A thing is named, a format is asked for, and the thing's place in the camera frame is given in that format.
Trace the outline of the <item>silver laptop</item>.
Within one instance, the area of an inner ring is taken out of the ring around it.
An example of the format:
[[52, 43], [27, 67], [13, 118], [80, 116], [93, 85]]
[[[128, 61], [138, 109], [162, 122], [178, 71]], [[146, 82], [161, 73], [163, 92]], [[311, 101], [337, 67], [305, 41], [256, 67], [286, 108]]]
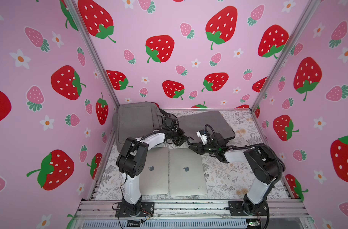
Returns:
[[143, 196], [166, 195], [169, 188], [169, 148], [148, 151], [145, 167], [140, 174], [140, 192]]
[[170, 149], [170, 196], [207, 194], [202, 157], [188, 148]]

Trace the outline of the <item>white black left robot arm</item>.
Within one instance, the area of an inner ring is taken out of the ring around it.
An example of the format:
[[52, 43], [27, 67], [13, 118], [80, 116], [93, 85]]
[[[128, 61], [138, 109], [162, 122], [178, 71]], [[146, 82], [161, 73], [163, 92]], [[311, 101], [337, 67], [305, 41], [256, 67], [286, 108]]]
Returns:
[[138, 215], [141, 211], [142, 195], [139, 175], [144, 169], [148, 151], [167, 141], [181, 146], [189, 139], [179, 127], [179, 121], [173, 114], [164, 112], [160, 115], [157, 127], [154, 123], [144, 124], [147, 120], [148, 118], [145, 118], [130, 126], [124, 126], [125, 142], [119, 150], [116, 161], [124, 178], [125, 192], [122, 194], [121, 210], [131, 215]]

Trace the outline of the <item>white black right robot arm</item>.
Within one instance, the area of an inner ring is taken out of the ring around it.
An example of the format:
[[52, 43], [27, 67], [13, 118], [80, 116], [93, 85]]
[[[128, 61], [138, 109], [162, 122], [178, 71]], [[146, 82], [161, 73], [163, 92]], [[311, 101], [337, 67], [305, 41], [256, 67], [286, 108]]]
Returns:
[[197, 132], [199, 143], [189, 143], [189, 149], [199, 155], [208, 154], [220, 162], [228, 164], [247, 162], [255, 176], [252, 186], [244, 195], [242, 210], [247, 215], [255, 215], [261, 206], [267, 205], [267, 197], [282, 177], [286, 167], [276, 153], [266, 144], [259, 143], [236, 147], [226, 145], [220, 133], [206, 124]]

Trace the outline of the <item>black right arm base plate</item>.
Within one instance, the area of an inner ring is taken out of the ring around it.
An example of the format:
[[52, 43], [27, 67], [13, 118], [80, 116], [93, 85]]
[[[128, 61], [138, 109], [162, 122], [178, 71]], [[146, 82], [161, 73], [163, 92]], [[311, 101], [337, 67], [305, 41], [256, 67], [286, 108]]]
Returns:
[[267, 216], [269, 210], [264, 206], [263, 202], [260, 204], [253, 204], [250, 201], [229, 201], [227, 210], [230, 211], [231, 216]]

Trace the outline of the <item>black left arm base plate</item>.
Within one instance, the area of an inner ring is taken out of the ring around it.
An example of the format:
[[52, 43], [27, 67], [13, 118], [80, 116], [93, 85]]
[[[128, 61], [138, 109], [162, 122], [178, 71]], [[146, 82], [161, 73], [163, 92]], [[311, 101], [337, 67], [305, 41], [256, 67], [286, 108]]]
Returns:
[[138, 202], [132, 205], [128, 202], [119, 202], [115, 217], [117, 218], [143, 218], [151, 217], [154, 214], [155, 202]]

